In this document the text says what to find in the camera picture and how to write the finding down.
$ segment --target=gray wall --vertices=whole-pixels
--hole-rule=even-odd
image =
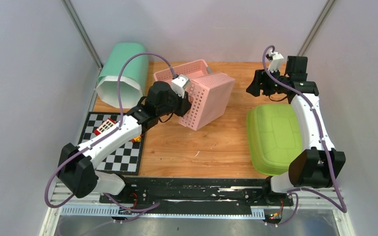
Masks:
[[[0,0],[0,236],[38,235],[97,73],[61,1]]]
[[[378,1],[339,0],[307,51],[359,236],[378,235]]]
[[[260,61],[269,44],[295,55],[326,0],[72,0],[101,60],[135,41],[171,61]]]

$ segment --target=small toy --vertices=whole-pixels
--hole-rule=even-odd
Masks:
[[[106,119],[106,121],[102,122],[102,124],[94,131],[94,133],[96,135],[99,135],[99,134],[103,133],[104,131],[108,130],[109,128],[111,128],[112,126],[114,126],[115,124],[116,124],[115,121],[108,118],[108,119]]]

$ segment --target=metal frame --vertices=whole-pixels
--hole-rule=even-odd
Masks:
[[[304,43],[302,44],[302,47],[298,52],[298,56],[301,57],[305,54],[306,50],[309,48],[309,45],[312,43],[316,33],[320,29],[324,20],[327,18],[336,1],[337,0],[328,0],[325,6],[322,8],[321,13],[319,14],[318,18],[314,23],[314,26],[312,26],[311,31],[309,32]]]
[[[335,202],[339,203],[337,194],[333,188],[317,189],[317,191],[330,197]],[[336,219],[337,229],[342,236],[354,236],[354,229],[348,213],[344,214],[335,208],[330,202],[320,198],[313,193],[307,191],[297,192],[300,201],[298,209],[330,209],[333,211]],[[64,199],[71,195],[70,190],[62,183],[57,183],[54,194],[51,198],[53,204],[61,203]],[[61,215],[88,215],[88,216],[111,216],[113,212],[118,212],[118,207],[114,204],[102,204],[99,202],[100,194],[91,193],[88,196],[77,199],[73,197],[69,203],[59,209],[48,208],[46,218],[44,220],[40,236],[52,236],[57,227],[59,217]],[[124,204],[126,207],[131,207],[132,204]],[[246,219],[257,220],[261,217],[261,212],[265,209],[279,209],[279,206],[252,206],[252,215],[184,215],[184,214],[147,214],[145,217],[154,218],[205,218],[205,219]],[[294,206],[287,206],[286,208],[294,209]]]
[[[81,35],[86,47],[88,48],[91,56],[93,57],[95,63],[101,70],[103,67],[102,62],[100,61],[99,56],[96,53],[88,35],[86,34],[83,25],[81,24],[79,17],[77,16],[76,11],[73,8],[73,5],[70,0],[62,0],[63,4],[65,5],[72,21],[74,22],[79,34]],[[317,18],[315,24],[313,25],[312,29],[310,30],[306,40],[304,41],[301,49],[298,52],[298,56],[303,56],[306,50],[308,49],[309,45],[311,44],[312,40],[314,39],[316,33],[320,29],[323,21],[326,19],[328,13],[332,9],[336,0],[328,0],[325,4],[324,8],[322,9],[319,17]],[[93,92],[91,102],[89,104],[89,111],[92,111],[96,101],[96,91]],[[333,189],[320,189],[319,191],[324,192],[325,195],[332,198],[336,202],[338,201],[337,195]],[[62,183],[57,183],[53,196],[52,202],[53,203],[60,203],[66,197],[70,195],[69,189],[65,187]],[[336,219],[337,228],[340,235],[345,236],[354,236],[354,230],[351,225],[351,221],[349,218],[349,214],[342,213],[338,209],[336,209],[331,203],[328,201],[319,198],[316,195],[313,195],[309,192],[298,192],[298,196],[300,198],[299,201],[299,208],[300,209],[331,209],[333,210],[334,217]],[[60,215],[69,214],[69,215],[83,215],[84,210],[86,211],[86,215],[104,215],[109,214],[112,208],[117,209],[117,206],[113,204],[101,204],[99,202],[100,195],[98,193],[91,193],[88,196],[77,199],[73,198],[68,205],[65,205],[62,208],[54,209],[48,208],[47,214],[45,216],[43,225],[41,227],[40,236],[53,236],[56,227],[58,224],[58,220]],[[131,207],[131,204],[125,204],[126,207]],[[234,218],[234,219],[256,219],[260,216],[260,213],[264,211],[264,209],[274,209],[279,208],[278,206],[252,206],[253,215],[243,215],[243,216],[220,216],[220,215],[159,215],[159,214],[147,214],[146,217],[163,217],[163,218]]]
[[[99,71],[102,70],[103,64],[96,52],[96,49],[92,45],[91,40],[88,37],[88,34],[85,31],[85,28],[83,27],[82,23],[80,22],[79,16],[76,13],[76,10],[74,9],[72,3],[70,0],[61,0],[63,5],[66,8],[67,13],[69,14],[72,22],[74,23],[74,26],[76,27],[77,31],[80,34],[80,37],[82,38],[83,42],[85,43],[86,48],[88,49],[89,53],[91,54],[92,58],[94,59],[96,65],[99,68]]]

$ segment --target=pink basket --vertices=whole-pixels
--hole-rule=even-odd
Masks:
[[[186,75],[190,80],[210,74],[211,70],[205,60],[196,60],[186,64],[173,67],[175,73]],[[155,81],[165,81],[169,84],[172,81],[172,73],[169,69],[158,71],[154,73]]]
[[[190,111],[179,118],[179,124],[198,130],[222,116],[235,80],[224,73],[214,73],[191,80],[186,89],[192,101]]]
[[[186,75],[190,86],[186,89],[192,102],[190,111],[179,118],[179,124],[198,130],[222,116],[227,107],[235,80],[224,73],[211,74],[204,60],[196,60],[173,67],[175,73]],[[169,69],[154,73],[155,81],[171,84]]]

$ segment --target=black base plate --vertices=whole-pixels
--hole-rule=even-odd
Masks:
[[[128,191],[138,196],[136,209],[147,208],[160,202],[160,206],[150,213],[161,214],[251,214],[250,206],[269,206],[262,198],[261,186],[264,181],[250,178],[126,178]],[[134,202],[131,196],[113,198],[123,204]],[[112,203],[106,196],[101,196],[99,201]],[[288,199],[287,195],[283,201],[285,206],[293,205],[293,201]]]

